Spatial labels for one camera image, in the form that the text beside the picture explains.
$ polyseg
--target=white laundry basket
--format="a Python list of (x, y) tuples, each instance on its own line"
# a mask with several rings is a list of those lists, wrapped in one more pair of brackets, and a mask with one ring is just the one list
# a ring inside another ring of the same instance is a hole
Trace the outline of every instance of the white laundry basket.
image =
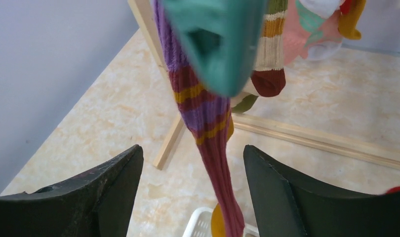
[[(212, 237), (210, 222), (213, 209), (208, 207), (197, 208), (188, 221), (183, 237)], [(258, 229), (245, 224), (243, 237), (259, 237)]]

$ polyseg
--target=green fabric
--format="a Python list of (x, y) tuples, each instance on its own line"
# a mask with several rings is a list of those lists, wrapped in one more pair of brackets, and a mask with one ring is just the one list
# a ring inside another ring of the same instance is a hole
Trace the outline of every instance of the green fabric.
[(257, 98), (258, 96), (256, 95), (245, 96), (245, 98), (243, 98), (239, 104), (237, 104), (235, 107), (232, 108), (232, 113), (242, 114), (247, 112), (252, 108)]
[(269, 0), (267, 14), (276, 14), (287, 10), (287, 0)]

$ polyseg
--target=green clothespin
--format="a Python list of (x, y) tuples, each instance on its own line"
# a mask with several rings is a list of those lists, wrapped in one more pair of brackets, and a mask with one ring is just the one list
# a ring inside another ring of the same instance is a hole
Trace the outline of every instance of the green clothespin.
[(234, 97), (251, 75), (268, 0), (162, 0), (184, 52), (211, 92)]

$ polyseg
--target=wooden frame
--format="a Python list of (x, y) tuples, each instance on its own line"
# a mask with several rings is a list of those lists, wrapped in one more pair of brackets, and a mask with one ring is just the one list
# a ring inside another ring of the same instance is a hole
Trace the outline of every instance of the wooden frame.
[[(162, 76), (168, 78), (150, 1), (128, 0), (128, 3)], [(400, 150), (251, 115), (233, 114), (233, 121), (235, 128), (400, 170)], [(157, 169), (163, 168), (183, 127), (184, 123), (178, 115), (154, 160), (153, 165)]]

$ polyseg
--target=white wall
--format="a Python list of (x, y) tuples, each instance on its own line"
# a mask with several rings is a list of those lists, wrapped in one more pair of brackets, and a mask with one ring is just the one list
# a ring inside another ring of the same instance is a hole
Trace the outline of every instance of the white wall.
[(126, 0), (0, 0), (0, 193), (137, 28)]
[(344, 44), (400, 54), (400, 0), (367, 0), (357, 29), (361, 40), (345, 40)]

